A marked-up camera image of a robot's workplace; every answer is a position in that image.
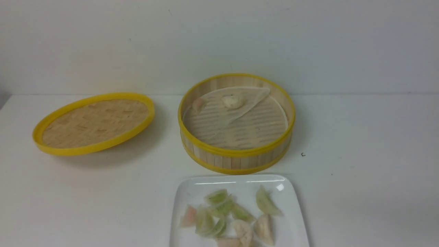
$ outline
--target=bamboo steamer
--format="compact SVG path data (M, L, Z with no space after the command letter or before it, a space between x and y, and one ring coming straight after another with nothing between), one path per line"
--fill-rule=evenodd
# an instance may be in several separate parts
M219 106L218 99L235 88L268 88L270 94L230 126L212 126L230 114ZM200 116L190 113L197 98L207 101ZM284 127L279 132L282 116ZM285 90L262 77L241 73L196 84L183 96L178 109L181 141L188 155L207 169L233 175L262 171L279 161L289 148L294 121L294 104Z

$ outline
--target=pink dumpling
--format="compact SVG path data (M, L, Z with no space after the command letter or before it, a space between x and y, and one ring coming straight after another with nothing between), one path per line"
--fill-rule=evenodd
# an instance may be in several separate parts
M181 217L180 226L181 227L191 227L195 225L195 214L197 210L193 208L191 205L188 205L186 208L186 213Z

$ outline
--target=green dumpling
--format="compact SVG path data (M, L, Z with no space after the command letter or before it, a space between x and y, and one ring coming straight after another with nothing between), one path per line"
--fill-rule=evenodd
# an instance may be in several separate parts
M209 205L215 205L223 202L228 195L226 189L220 189L205 196L204 201Z
M256 220L251 213L249 213L245 208L243 208L238 203L235 203L232 209L232 217L235 220L243 220L247 223L252 223Z
M268 197L268 193L262 185L258 192L256 192L256 204L258 205L258 208L265 214L282 215L281 211Z

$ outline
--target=dumpling in steamer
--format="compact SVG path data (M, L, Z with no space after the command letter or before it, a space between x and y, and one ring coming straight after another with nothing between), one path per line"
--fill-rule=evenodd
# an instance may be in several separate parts
M244 98L240 95L224 96L221 100L223 101L224 106L229 109L238 109L245 103Z

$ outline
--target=white dumpling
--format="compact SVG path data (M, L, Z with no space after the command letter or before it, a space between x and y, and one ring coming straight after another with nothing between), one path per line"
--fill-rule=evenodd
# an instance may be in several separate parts
M240 247L241 241L239 238L220 238L216 240L218 247Z
M241 241L242 247L250 247L253 240L253 231L250 225L243 220L234 220L232 226Z
M265 244L274 246L273 233L271 232L270 216L261 215L254 225L255 233Z
M222 98L225 107L230 109L238 109L244 105L244 98L239 95L224 96Z

